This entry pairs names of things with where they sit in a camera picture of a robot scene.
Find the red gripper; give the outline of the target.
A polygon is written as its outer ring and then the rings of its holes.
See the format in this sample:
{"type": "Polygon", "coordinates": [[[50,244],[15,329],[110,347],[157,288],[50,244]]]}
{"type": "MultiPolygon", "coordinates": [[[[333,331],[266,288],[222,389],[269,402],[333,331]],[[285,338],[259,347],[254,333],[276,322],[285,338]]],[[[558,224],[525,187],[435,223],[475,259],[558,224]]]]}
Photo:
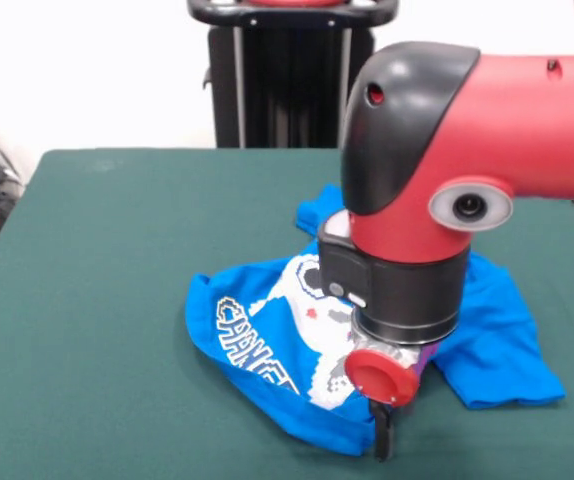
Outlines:
{"type": "Polygon", "coordinates": [[[346,376],[361,395],[370,399],[377,461],[385,462],[393,454],[394,426],[390,406],[404,406],[415,398],[422,372],[438,347],[437,343],[401,346],[362,342],[344,360],[346,376]]]}

